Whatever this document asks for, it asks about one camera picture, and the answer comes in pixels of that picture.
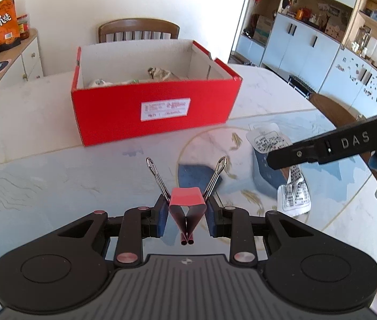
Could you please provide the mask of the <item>white printed sachet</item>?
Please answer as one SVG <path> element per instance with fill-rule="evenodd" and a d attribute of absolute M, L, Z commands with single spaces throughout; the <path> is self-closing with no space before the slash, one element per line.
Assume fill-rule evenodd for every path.
<path fill-rule="evenodd" d="M 252 129 L 246 138 L 254 149 L 259 175 L 277 191 L 277 211 L 290 217 L 304 215 L 311 210 L 311 196 L 300 166 L 272 169 L 267 157 L 275 151 L 292 145 L 276 123 Z"/>

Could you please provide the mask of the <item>orange snack bag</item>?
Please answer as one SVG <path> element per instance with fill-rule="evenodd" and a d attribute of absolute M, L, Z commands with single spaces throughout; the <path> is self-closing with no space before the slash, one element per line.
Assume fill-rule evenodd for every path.
<path fill-rule="evenodd" d="M 21 44 L 15 0 L 0 1 L 0 52 Z"/>

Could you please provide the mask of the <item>red lid sauce jar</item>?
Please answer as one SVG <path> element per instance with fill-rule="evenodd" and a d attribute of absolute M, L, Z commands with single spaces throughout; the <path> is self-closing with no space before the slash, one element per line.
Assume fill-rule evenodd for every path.
<path fill-rule="evenodd" d="M 27 39 L 30 36 L 29 16 L 23 14 L 17 17 L 17 22 L 21 40 Z"/>

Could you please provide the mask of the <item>brown wooden chair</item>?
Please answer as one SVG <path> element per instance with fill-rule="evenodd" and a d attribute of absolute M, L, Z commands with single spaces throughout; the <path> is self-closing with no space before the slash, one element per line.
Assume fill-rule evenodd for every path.
<path fill-rule="evenodd" d="M 353 116 L 339 103 L 326 96 L 312 93 L 308 97 L 309 102 L 317 108 L 336 128 L 341 128 L 356 122 L 364 122 L 363 116 Z"/>
<path fill-rule="evenodd" d="M 113 42 L 118 41 L 117 34 L 122 34 L 123 41 L 134 41 L 136 34 L 141 40 L 153 40 L 154 34 L 159 33 L 160 39 L 165 34 L 171 39 L 178 39 L 180 27 L 173 22 L 154 18 L 126 18 L 106 22 L 98 27 L 98 42 L 106 43 L 107 36 L 113 35 Z"/>

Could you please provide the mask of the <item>brown foil snack packet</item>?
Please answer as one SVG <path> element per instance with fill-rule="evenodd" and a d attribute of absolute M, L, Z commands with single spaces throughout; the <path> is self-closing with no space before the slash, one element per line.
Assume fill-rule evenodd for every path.
<path fill-rule="evenodd" d="M 148 74 L 150 78 L 156 82 L 179 80 L 179 77 L 173 74 L 171 71 L 157 67 L 150 67 L 148 69 Z"/>

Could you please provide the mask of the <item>white storage wall cabinet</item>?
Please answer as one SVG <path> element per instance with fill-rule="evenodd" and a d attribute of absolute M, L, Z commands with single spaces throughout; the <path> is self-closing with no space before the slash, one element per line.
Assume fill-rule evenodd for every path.
<path fill-rule="evenodd" d="M 245 0 L 232 55 L 377 115 L 377 0 Z"/>

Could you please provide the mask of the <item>white sideboard cabinet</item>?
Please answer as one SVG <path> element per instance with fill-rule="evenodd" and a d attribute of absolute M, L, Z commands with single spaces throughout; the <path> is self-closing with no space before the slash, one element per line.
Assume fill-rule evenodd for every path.
<path fill-rule="evenodd" d="M 22 40 L 19 46 L 0 52 L 0 61 L 4 60 L 9 64 L 0 72 L 0 90 L 42 78 L 44 72 L 37 29 L 30 29 L 30 36 Z"/>

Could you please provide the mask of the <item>red binder clip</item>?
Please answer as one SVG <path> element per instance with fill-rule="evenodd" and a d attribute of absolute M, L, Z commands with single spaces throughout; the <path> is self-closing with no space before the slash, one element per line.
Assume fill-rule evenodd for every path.
<path fill-rule="evenodd" d="M 181 244 L 194 243 L 193 232 L 207 210 L 207 200 L 213 194 L 220 174 L 227 166 L 227 157 L 221 157 L 210 178 L 207 187 L 201 191 L 199 187 L 174 188 L 170 193 L 160 176 L 152 158 L 146 159 L 146 164 L 153 174 L 165 200 L 168 203 L 170 215 L 180 230 Z"/>

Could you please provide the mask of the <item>red cardboard shoe box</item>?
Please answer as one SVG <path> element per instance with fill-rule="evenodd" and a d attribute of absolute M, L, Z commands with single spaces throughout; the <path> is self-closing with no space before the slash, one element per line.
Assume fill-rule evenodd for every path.
<path fill-rule="evenodd" d="M 150 67 L 179 80 L 156 82 Z M 103 79 L 111 86 L 89 88 Z M 131 79 L 149 82 L 113 83 Z M 193 40 L 141 40 L 78 48 L 70 93 L 83 146 L 225 123 L 242 77 Z"/>

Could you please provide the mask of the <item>white computer mouse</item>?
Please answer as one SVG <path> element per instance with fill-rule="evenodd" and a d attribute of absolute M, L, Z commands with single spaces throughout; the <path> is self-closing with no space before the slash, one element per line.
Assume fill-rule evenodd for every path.
<path fill-rule="evenodd" d="M 95 79 L 89 84 L 89 88 L 95 88 L 95 87 L 106 87 L 111 86 L 111 82 L 104 81 L 103 79 Z"/>

